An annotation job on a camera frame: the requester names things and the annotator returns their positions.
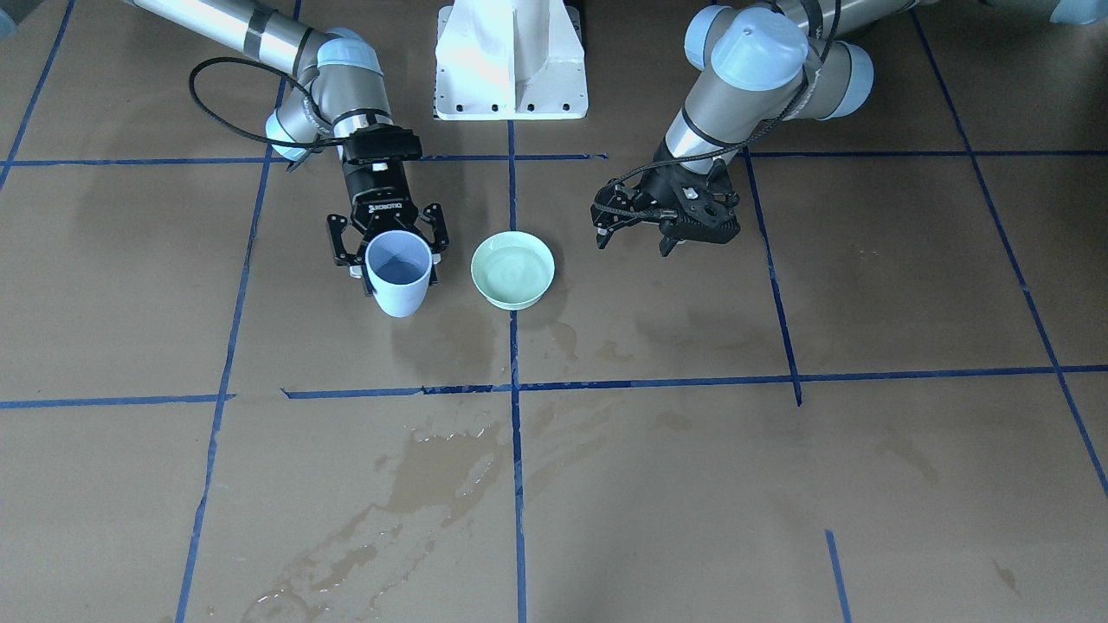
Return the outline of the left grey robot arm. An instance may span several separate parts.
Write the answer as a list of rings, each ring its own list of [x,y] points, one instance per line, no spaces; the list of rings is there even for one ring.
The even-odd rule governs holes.
[[[873,61],[847,42],[914,1],[752,1],[693,16],[684,52],[698,79],[652,162],[606,182],[592,202],[595,244],[653,223],[660,255],[685,241],[725,244],[740,232],[732,159],[789,119],[854,113],[875,82]]]

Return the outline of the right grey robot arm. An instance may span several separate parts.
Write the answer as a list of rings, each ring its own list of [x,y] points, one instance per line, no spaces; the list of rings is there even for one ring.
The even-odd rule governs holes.
[[[138,7],[232,48],[234,63],[281,76],[290,94],[266,119],[264,134],[233,132],[269,145],[290,170],[329,147],[343,167],[347,215],[327,218],[337,266],[365,279],[365,251],[389,229],[422,241],[439,263],[448,248],[438,202],[419,210],[404,162],[422,155],[416,134],[396,124],[375,48],[347,29],[321,31],[256,1],[141,1]]]

